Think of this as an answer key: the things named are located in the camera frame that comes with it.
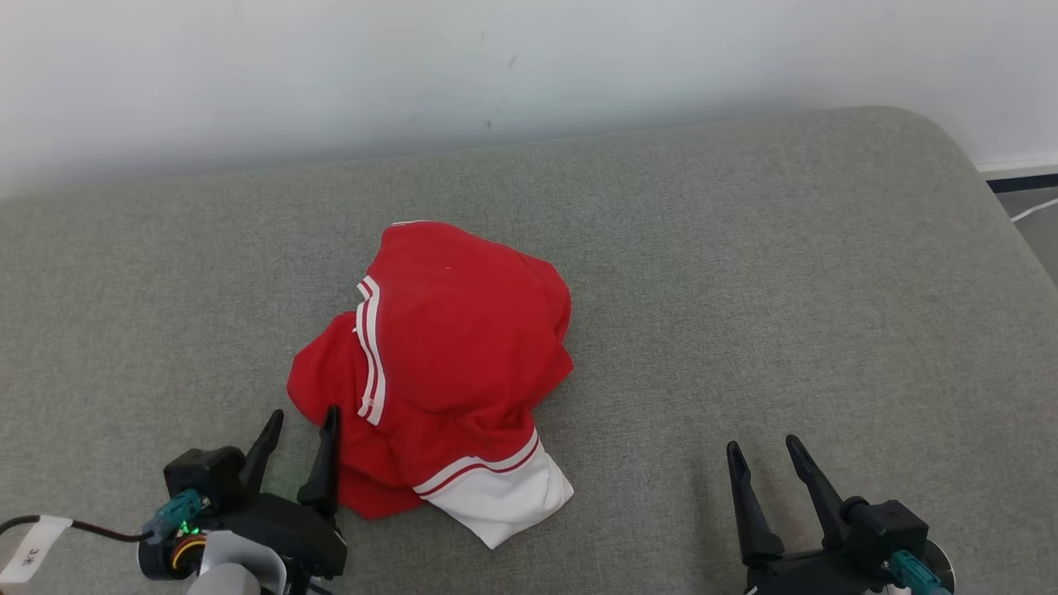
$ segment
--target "cable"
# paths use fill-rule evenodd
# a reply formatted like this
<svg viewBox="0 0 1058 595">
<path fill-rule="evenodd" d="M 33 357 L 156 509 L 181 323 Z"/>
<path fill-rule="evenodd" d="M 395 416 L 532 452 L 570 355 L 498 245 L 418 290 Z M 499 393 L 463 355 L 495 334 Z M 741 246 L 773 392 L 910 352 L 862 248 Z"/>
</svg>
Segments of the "cable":
<svg viewBox="0 0 1058 595">
<path fill-rule="evenodd" d="M 1025 217 L 1032 215 L 1033 213 L 1036 213 L 1037 211 L 1042 211 L 1043 209 L 1046 209 L 1047 206 L 1054 206 L 1055 204 L 1058 204 L 1058 198 L 1056 198 L 1054 200 L 1048 200 L 1048 201 L 1044 202 L 1043 204 L 1037 204 L 1036 206 L 1029 209 L 1028 211 L 1025 211 L 1024 213 L 1022 213 L 1020 215 L 1015 215 L 1014 217 L 1010 217 L 1010 222 L 1011 223 L 1017 223 L 1018 221 L 1024 219 Z"/>
<path fill-rule="evenodd" d="M 18 525 L 28 525 L 30 523 L 36 523 L 39 520 L 40 520 L 40 515 L 28 515 L 25 517 L 15 517 L 14 519 L 4 521 L 2 524 L 0 524 L 0 535 L 3 535 L 3 533 L 10 529 L 11 527 L 15 527 Z M 80 529 L 83 531 L 95 534 L 99 537 L 113 539 L 114 541 L 124 541 L 125 543 L 136 543 L 138 541 L 146 541 L 150 536 L 154 535 L 154 531 L 147 531 L 145 534 L 140 534 L 140 535 L 125 535 L 123 533 L 113 531 L 108 528 L 91 525 L 83 521 L 73 521 L 73 524 L 71 524 L 70 526 L 75 529 Z"/>
</svg>

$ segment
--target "white sleeve cuff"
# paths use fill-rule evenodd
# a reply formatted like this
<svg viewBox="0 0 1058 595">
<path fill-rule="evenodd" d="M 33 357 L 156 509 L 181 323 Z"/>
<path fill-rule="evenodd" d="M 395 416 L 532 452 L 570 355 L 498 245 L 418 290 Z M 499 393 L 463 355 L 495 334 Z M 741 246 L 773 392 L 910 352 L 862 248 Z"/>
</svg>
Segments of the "white sleeve cuff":
<svg viewBox="0 0 1058 595">
<path fill-rule="evenodd" d="M 528 455 L 509 469 L 471 465 L 440 489 L 420 498 L 466 525 L 495 549 L 512 535 L 551 516 L 573 495 L 536 433 Z"/>
</svg>

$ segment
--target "couch cushion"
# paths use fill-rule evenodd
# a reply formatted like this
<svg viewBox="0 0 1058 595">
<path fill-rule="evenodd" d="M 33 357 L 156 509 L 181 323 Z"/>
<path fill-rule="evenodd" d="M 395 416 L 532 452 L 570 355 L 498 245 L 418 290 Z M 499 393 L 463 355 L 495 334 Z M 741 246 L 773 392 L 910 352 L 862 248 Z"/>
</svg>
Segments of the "couch cushion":
<svg viewBox="0 0 1058 595">
<path fill-rule="evenodd" d="M 568 283 L 577 369 L 536 418 L 577 494 L 495 552 L 430 507 L 343 511 L 335 593 L 738 593 L 728 440 L 787 549 L 821 538 L 787 433 L 930 523 L 961 593 L 1052 589 L 1058 290 L 954 143 L 884 108 L 2 202 L 0 517 L 135 530 L 169 459 L 274 408 L 264 487 L 293 498 L 316 434 L 291 360 L 411 219 Z M 70 531 L 11 592 L 187 588 Z"/>
</svg>

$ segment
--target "teal connector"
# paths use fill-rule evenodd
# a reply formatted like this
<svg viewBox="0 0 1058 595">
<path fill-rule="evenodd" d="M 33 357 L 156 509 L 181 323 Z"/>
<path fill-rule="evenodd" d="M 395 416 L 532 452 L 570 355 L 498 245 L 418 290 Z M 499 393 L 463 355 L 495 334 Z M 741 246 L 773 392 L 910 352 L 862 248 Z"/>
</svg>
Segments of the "teal connector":
<svg viewBox="0 0 1058 595">
<path fill-rule="evenodd" d="M 190 521 L 202 511 L 202 497 L 193 489 L 178 493 L 154 512 L 154 518 L 143 526 L 142 533 L 153 531 L 147 543 L 161 543 L 182 523 Z"/>
<path fill-rule="evenodd" d="M 951 595 L 941 579 L 907 549 L 893 554 L 891 563 L 890 572 L 914 595 Z"/>
</svg>

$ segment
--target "white wall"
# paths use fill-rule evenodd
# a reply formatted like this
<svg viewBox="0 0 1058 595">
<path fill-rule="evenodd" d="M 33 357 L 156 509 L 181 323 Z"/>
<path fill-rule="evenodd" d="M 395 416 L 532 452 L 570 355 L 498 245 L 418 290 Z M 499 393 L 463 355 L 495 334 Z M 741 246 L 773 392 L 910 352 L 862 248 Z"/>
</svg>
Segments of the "white wall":
<svg viewBox="0 0 1058 595">
<path fill-rule="evenodd" d="M 0 194 L 890 104 L 1058 163 L 1054 0 L 0 0 Z"/>
</svg>

